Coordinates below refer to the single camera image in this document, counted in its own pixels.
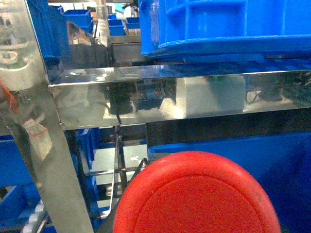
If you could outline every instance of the blue plastic bin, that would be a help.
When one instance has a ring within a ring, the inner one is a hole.
[[[0,187],[33,183],[12,136],[0,136]]]
[[[51,24],[50,7],[47,0],[27,0],[29,11],[44,58],[59,57],[60,51],[55,46]]]
[[[96,149],[99,147],[98,128],[82,129],[76,133],[80,153],[84,154],[88,168],[92,169]]]
[[[0,228],[25,224],[39,201],[34,184],[15,186],[0,202]]]
[[[307,0],[140,0],[142,54],[311,51],[310,9]]]
[[[117,15],[108,15],[108,19],[117,19]]]
[[[108,20],[111,36],[125,35],[124,24],[121,19]]]
[[[57,10],[59,13],[64,13],[64,8],[62,6],[50,6],[51,8]]]
[[[93,32],[93,28],[94,28],[93,21],[91,21],[91,23],[87,27],[81,27],[81,29],[83,29],[87,33],[92,33]]]
[[[126,22],[127,29],[140,28],[139,17],[126,18]]]
[[[88,27],[92,21],[91,10],[67,10],[63,15],[79,27]]]
[[[311,133],[153,146],[148,153],[152,158],[152,153],[189,150],[212,152],[245,168],[265,189],[289,232],[311,232]]]

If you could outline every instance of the blue bin stack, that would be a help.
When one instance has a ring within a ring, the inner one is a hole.
[[[95,159],[96,149],[100,147],[99,134],[99,128],[78,130],[76,133],[79,153],[85,157],[90,170]],[[77,156],[73,153],[71,156],[78,175],[79,163]],[[0,136],[0,167],[0,187],[14,186],[5,198],[0,201],[1,230],[1,227],[26,223],[40,201],[40,196],[22,156],[10,135]],[[97,204],[99,193],[96,177],[85,177],[85,181],[90,200],[90,214],[98,215],[101,209]],[[98,228],[101,222],[101,219],[91,219],[94,229]],[[55,233],[56,231],[52,227],[46,229],[45,232]]]
[[[87,33],[93,32],[93,17],[91,10],[67,10],[63,14]]]
[[[226,157],[254,176],[280,223],[291,233],[311,229],[311,133],[285,133],[153,146],[153,153],[198,150]]]
[[[311,51],[311,1],[140,0],[139,8],[151,58]]]
[[[124,24],[121,19],[108,20],[111,36],[125,35]]]

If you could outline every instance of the stainless steel frame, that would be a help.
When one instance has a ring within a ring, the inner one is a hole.
[[[106,2],[97,2],[105,19]],[[67,70],[49,83],[27,5],[0,3],[17,32],[16,46],[0,52],[18,55],[0,65],[2,134],[13,135],[59,233],[93,232],[64,130],[311,107],[308,59]],[[122,182],[119,136],[113,172]]]
[[[24,0],[2,0],[0,52],[17,54],[14,64],[0,64],[0,112],[59,233],[92,233],[85,201],[48,90],[48,78]],[[14,34],[5,34],[8,29]],[[10,43],[4,44],[6,36]]]
[[[309,62],[68,70],[50,92],[68,130],[306,108]]]

